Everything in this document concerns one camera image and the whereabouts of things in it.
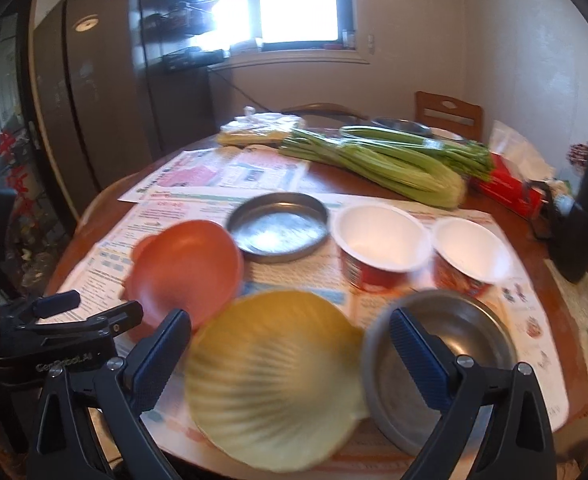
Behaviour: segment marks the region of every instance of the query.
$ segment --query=wooden table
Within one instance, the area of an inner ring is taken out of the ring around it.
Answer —
[[[187,150],[198,150],[216,146],[212,139],[204,139],[189,145]],[[143,177],[162,166],[175,154],[169,155],[123,181],[118,186],[101,194],[87,224],[74,235],[48,284],[46,294],[55,293],[74,266],[88,253],[93,245],[132,209],[132,203],[119,202],[118,198]],[[299,187],[301,192],[342,193],[377,196],[403,200],[400,195],[371,183],[347,171],[324,164],[311,164],[310,171]],[[578,330],[567,310],[551,273],[544,264],[547,250],[544,244],[536,242],[528,223],[506,207],[469,190],[465,209],[476,209],[491,214],[504,231],[509,242],[518,253],[536,294],[547,313],[554,340],[560,357],[565,386],[570,402],[570,420],[588,410],[588,379],[583,352],[578,342]]]

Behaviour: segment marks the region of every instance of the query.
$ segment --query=screw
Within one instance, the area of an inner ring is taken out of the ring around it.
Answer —
[[[58,377],[63,373],[63,367],[61,365],[53,365],[50,368],[50,377]]]
[[[106,362],[107,368],[111,371],[118,370],[123,364],[125,360],[122,357],[111,357]]]
[[[534,373],[534,369],[527,363],[518,363],[518,371],[523,375],[531,375]]]
[[[462,368],[471,368],[474,366],[474,360],[469,355],[459,355],[456,358],[456,362],[461,365]]]

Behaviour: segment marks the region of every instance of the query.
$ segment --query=tissue box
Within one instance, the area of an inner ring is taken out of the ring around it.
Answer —
[[[496,168],[491,172],[491,181],[483,182],[472,179],[472,186],[481,193],[500,202],[524,218],[535,216],[542,205],[542,193],[537,189],[529,190],[531,205],[523,199],[523,182],[511,175],[500,155],[492,153]]]

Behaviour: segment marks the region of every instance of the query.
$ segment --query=orange bowl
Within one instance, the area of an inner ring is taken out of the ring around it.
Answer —
[[[143,306],[143,322],[132,339],[149,335],[174,308],[182,308],[197,329],[218,314],[240,290],[243,257],[220,225],[193,220],[142,239],[123,296]]]

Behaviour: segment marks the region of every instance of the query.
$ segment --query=paper cup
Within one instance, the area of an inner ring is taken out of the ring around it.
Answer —
[[[431,256],[429,232],[413,216],[383,203],[344,209],[331,222],[346,280],[367,292],[408,281]]]
[[[507,246],[481,225],[462,218],[438,220],[432,227],[436,249],[434,282],[438,288],[480,296],[508,277]]]

